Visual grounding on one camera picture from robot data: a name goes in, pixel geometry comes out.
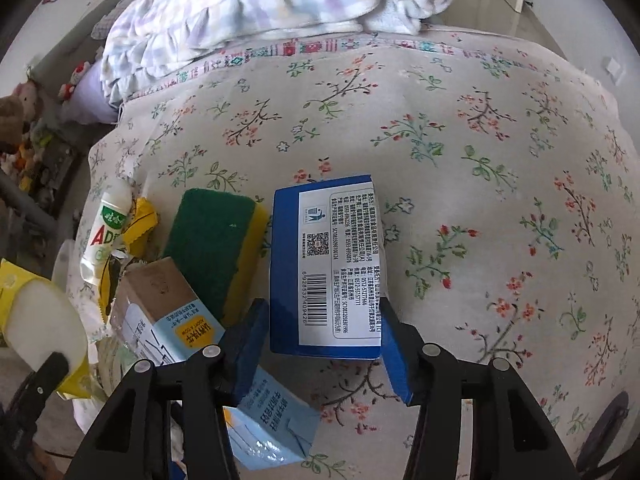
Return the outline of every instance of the white wall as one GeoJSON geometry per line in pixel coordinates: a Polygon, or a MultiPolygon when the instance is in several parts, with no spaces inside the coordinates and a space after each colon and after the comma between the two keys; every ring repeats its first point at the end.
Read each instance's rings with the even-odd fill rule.
{"type": "Polygon", "coordinates": [[[640,56],[602,0],[527,0],[567,60],[598,79],[618,100],[620,119],[640,152],[640,56]],[[615,86],[603,69],[615,58],[625,75],[615,86]]]}
{"type": "MultiPolygon", "coordinates": [[[[27,65],[46,56],[83,16],[102,1],[56,0],[38,4],[0,59],[0,96],[9,95],[18,83],[25,81],[27,65]]],[[[88,60],[93,62],[94,56],[95,52],[88,60]]]]}

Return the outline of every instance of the pillow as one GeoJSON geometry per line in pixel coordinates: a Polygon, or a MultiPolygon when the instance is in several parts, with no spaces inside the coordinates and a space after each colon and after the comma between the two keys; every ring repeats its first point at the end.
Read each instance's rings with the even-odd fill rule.
{"type": "Polygon", "coordinates": [[[94,40],[106,40],[109,35],[113,23],[120,17],[124,10],[129,7],[133,0],[120,0],[109,14],[105,14],[98,23],[94,25],[91,31],[91,37],[94,40]]]}
{"type": "Polygon", "coordinates": [[[100,63],[94,63],[71,94],[71,99],[62,104],[60,120],[80,124],[118,122],[118,109],[113,108],[102,91],[100,63]]]}

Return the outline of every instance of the blue cardboard box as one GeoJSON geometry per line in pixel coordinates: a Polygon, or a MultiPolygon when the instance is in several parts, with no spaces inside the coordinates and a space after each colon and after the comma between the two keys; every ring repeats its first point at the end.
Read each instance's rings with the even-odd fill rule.
{"type": "Polygon", "coordinates": [[[369,175],[279,189],[271,232],[271,351],[380,356],[382,229],[369,175]]]}

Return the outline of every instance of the logo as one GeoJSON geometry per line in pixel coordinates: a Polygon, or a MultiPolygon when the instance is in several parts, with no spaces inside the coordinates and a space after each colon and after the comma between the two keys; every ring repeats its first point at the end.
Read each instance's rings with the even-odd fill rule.
{"type": "Polygon", "coordinates": [[[102,219],[111,229],[122,229],[127,216],[114,211],[110,207],[102,206],[102,219]]]}
{"type": "Polygon", "coordinates": [[[316,222],[323,222],[325,218],[326,214],[322,207],[305,207],[305,224],[315,224],[316,222]]]}

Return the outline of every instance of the brown cardboard box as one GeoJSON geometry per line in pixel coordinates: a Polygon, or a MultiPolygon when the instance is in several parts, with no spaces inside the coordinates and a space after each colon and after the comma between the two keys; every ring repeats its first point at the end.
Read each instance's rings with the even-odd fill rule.
{"type": "Polygon", "coordinates": [[[110,322],[135,355],[156,365],[184,361],[224,333],[171,258],[124,273],[110,322]]]}
{"type": "Polygon", "coordinates": [[[151,323],[197,300],[195,292],[170,258],[163,258],[124,273],[111,313],[111,325],[122,326],[131,303],[137,304],[151,323]]]}

